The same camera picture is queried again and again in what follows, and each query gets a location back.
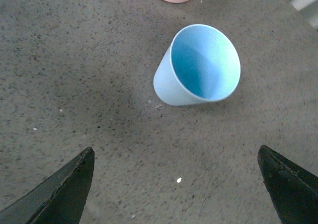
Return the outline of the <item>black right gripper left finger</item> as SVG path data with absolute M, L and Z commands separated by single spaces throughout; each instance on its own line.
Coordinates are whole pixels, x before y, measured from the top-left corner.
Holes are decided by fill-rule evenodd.
M 0 212 L 2 224 L 78 224 L 91 188 L 91 147 Z

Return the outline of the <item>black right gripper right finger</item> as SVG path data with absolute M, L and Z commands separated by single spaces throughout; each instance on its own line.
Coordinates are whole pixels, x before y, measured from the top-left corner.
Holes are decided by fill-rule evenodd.
M 318 177 L 265 145 L 257 161 L 281 223 L 316 224 Z

